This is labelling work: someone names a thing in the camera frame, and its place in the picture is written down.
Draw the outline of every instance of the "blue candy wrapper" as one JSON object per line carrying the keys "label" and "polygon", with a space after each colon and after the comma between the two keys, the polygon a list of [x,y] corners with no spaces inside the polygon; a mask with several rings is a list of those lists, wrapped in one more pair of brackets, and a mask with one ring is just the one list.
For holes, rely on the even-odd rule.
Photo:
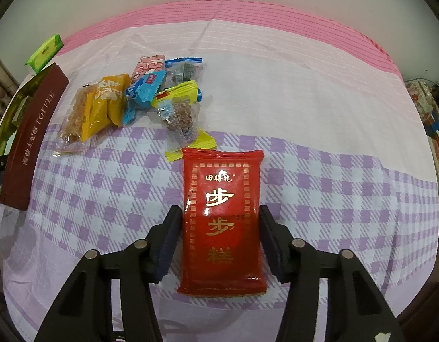
{"label": "blue candy wrapper", "polygon": [[202,58],[177,58],[177,59],[170,59],[170,60],[166,60],[166,64],[165,67],[166,68],[171,68],[174,64],[179,63],[181,61],[186,61],[188,63],[192,63],[192,64],[200,64],[202,63]]}
{"label": "blue candy wrapper", "polygon": [[166,72],[164,70],[148,73],[125,90],[128,101],[123,115],[124,125],[134,121],[136,108],[150,108],[150,103],[155,97],[165,76]]}
{"label": "blue candy wrapper", "polygon": [[142,108],[150,107],[150,103],[155,97],[165,75],[166,72],[164,70],[147,73],[139,81],[126,89],[126,96],[134,100]]}
{"label": "blue candy wrapper", "polygon": [[126,109],[123,113],[123,125],[127,125],[128,123],[134,121],[136,118],[136,103],[131,98],[126,99]]}

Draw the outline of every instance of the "bed sheet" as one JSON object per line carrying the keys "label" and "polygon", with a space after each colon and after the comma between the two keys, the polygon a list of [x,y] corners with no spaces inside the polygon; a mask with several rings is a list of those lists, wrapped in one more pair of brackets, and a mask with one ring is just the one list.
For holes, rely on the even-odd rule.
{"label": "bed sheet", "polygon": [[[86,28],[53,60],[70,84],[43,141],[30,207],[6,208],[0,227],[5,295],[27,341],[88,249],[123,249],[170,205],[182,205],[182,163],[164,158],[166,133],[154,114],[104,132],[83,155],[52,156],[76,90],[131,73],[144,54],[202,57],[200,126],[218,150],[264,150],[260,203],[315,248],[355,251],[396,315],[411,302],[436,257],[438,187],[424,128],[393,61],[329,19],[266,3],[187,1]],[[151,286],[164,340],[274,340],[287,285],[266,267],[262,296],[178,294],[181,245],[169,274]],[[326,301],[321,282],[319,341]]]}

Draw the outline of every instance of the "wrapped candy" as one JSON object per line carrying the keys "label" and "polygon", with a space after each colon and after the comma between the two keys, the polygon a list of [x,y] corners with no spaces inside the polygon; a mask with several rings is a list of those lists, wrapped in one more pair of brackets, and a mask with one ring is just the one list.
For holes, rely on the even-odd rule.
{"label": "wrapped candy", "polygon": [[150,104],[165,77],[164,70],[147,73],[125,90],[126,109],[123,115],[123,125],[134,121],[136,109],[147,110],[150,108]]}
{"label": "wrapped candy", "polygon": [[197,130],[197,107],[190,104],[188,99],[173,98],[158,103],[158,113],[163,125],[168,130],[169,152],[182,149],[196,141],[199,136]]}
{"label": "wrapped candy", "polygon": [[258,225],[263,151],[182,151],[184,245],[178,292],[204,297],[266,292]]}
{"label": "wrapped candy", "polygon": [[89,92],[85,101],[81,140],[85,142],[109,124],[122,126],[126,107],[125,89],[130,84],[127,73],[103,77],[96,90]]}
{"label": "wrapped candy", "polygon": [[70,111],[63,120],[58,132],[54,156],[59,157],[63,154],[79,153],[89,148],[90,140],[84,140],[83,142],[81,140],[82,123],[88,94],[94,94],[95,91],[96,84],[85,85],[75,94],[69,107]]}
{"label": "wrapped candy", "polygon": [[143,56],[134,68],[131,76],[131,83],[137,82],[147,73],[157,72],[164,69],[166,58],[164,55]]}
{"label": "wrapped candy", "polygon": [[158,93],[151,102],[152,107],[158,108],[159,102],[172,98],[189,99],[190,103],[194,103],[202,101],[202,92],[198,88],[196,81],[184,82]]}
{"label": "wrapped candy", "polygon": [[186,81],[198,80],[202,69],[202,58],[178,58],[167,60],[165,87],[172,87]]}

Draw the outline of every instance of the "metal screw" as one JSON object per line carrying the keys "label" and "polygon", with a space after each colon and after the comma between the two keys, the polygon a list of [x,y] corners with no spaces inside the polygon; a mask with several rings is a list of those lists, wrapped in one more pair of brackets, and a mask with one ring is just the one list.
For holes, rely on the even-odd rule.
{"label": "metal screw", "polygon": [[296,248],[303,248],[306,244],[303,239],[293,239],[291,243]]}
{"label": "metal screw", "polygon": [[96,256],[98,255],[98,252],[94,249],[89,249],[86,253],[85,253],[85,258],[89,259],[89,260],[93,260]]}
{"label": "metal screw", "polygon": [[354,253],[352,253],[352,251],[348,249],[344,249],[343,251],[341,251],[341,255],[348,260],[354,258]]}
{"label": "metal screw", "polygon": [[137,249],[142,249],[142,248],[145,248],[146,246],[148,246],[148,243],[145,239],[138,239],[134,242],[134,246]]}

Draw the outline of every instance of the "pink striped fabric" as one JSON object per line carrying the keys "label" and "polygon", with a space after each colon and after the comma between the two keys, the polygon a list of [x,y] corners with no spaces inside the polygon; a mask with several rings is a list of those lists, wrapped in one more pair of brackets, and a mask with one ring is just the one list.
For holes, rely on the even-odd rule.
{"label": "pink striped fabric", "polygon": [[64,54],[83,44],[130,27],[194,20],[224,20],[291,32],[331,44],[384,72],[400,72],[389,55],[362,33],[290,7],[233,0],[190,0],[154,5],[122,14],[85,28],[64,40]]}

